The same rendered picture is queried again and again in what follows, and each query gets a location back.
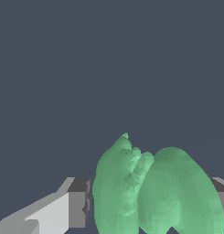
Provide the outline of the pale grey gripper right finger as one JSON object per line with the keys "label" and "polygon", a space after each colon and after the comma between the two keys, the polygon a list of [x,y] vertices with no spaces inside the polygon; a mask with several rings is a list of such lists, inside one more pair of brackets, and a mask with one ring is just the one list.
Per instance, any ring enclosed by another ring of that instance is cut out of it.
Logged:
{"label": "pale grey gripper right finger", "polygon": [[224,208],[224,179],[220,177],[211,177],[211,181],[219,194],[220,201]]}

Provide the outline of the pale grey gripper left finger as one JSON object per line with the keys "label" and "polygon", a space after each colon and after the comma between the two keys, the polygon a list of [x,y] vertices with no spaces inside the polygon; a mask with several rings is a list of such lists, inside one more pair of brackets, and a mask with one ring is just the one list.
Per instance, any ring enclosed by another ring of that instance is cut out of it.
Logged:
{"label": "pale grey gripper left finger", "polygon": [[3,218],[0,234],[65,234],[84,228],[91,206],[91,179],[68,177],[57,192]]}

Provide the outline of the green lumpy object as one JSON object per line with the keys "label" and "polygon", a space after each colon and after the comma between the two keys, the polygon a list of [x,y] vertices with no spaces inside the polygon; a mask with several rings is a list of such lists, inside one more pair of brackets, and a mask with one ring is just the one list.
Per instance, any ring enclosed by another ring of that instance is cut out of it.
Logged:
{"label": "green lumpy object", "polygon": [[99,160],[92,194],[99,234],[224,234],[215,185],[176,147],[143,153],[124,133]]}

